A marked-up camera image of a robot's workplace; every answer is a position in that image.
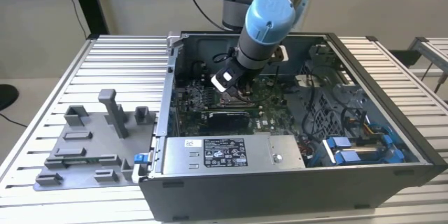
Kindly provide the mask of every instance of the gray floor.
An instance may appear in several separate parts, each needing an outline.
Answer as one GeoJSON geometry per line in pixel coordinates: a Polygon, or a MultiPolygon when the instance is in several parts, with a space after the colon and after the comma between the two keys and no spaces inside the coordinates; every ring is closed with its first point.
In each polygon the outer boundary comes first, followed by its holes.
{"type": "MultiPolygon", "coordinates": [[[[2,114],[11,120],[29,125],[58,81],[59,78],[0,79],[2,84],[17,86],[21,92],[18,101],[2,111],[2,114]]],[[[0,118],[0,163],[6,159],[23,131],[25,127],[0,118]]]]}

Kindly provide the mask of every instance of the power supply label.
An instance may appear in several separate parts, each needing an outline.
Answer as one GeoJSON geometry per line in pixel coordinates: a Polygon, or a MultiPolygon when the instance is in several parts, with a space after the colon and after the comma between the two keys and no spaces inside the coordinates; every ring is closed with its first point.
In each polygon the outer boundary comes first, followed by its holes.
{"type": "Polygon", "coordinates": [[[205,139],[206,167],[247,166],[243,138],[205,139]]]}

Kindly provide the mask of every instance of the white label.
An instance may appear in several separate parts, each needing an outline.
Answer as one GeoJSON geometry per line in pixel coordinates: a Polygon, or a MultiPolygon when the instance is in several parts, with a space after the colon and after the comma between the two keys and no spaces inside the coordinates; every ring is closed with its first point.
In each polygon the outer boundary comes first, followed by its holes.
{"type": "Polygon", "coordinates": [[[186,147],[203,147],[202,139],[186,139],[186,147]]]}

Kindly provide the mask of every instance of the aluminum profile table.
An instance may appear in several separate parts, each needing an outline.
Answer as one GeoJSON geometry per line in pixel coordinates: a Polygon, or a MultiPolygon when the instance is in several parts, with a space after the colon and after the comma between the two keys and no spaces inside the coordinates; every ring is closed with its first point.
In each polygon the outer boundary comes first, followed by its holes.
{"type": "Polygon", "coordinates": [[[448,73],[448,38],[417,37],[410,50],[417,50],[429,60],[448,73]]]}
{"type": "MultiPolygon", "coordinates": [[[[448,161],[447,105],[378,41],[341,39],[448,161]]],[[[166,45],[166,37],[149,36],[102,36],[86,42],[0,167],[0,223],[159,223],[138,186],[37,192],[33,184],[62,133],[70,105],[105,112],[98,92],[115,88],[125,110],[149,106],[159,111],[166,45]]],[[[197,223],[447,223],[448,172],[426,186],[405,189],[377,209],[215,221],[197,223]]]]}

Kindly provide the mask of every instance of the open computer chassis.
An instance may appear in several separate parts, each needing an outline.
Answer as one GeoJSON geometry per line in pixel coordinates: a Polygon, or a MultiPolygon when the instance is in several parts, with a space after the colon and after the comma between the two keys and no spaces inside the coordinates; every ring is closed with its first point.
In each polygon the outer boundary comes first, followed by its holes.
{"type": "Polygon", "coordinates": [[[139,179],[158,220],[375,208],[445,171],[335,34],[290,34],[282,43],[289,61],[263,70],[249,98],[263,102],[254,104],[210,85],[225,64],[213,56],[238,40],[227,32],[170,36],[158,142],[139,179]],[[359,151],[370,144],[375,157],[359,151]]]}

